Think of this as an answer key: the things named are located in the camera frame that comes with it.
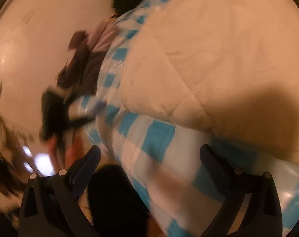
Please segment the person left hand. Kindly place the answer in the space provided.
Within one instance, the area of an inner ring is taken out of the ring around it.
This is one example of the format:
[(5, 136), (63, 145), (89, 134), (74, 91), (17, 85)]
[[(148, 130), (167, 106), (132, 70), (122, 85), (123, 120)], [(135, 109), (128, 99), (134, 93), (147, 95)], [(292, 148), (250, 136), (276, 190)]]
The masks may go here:
[(64, 161), (58, 159), (57, 156), (57, 136), (53, 135), (47, 142), (48, 154), (53, 166), (54, 172), (57, 173), (59, 170), (66, 168), (69, 169), (71, 165), (78, 159), (85, 156), (84, 142), (82, 138), (81, 130), (76, 130), (72, 134), (72, 142), (66, 147), (64, 153)]

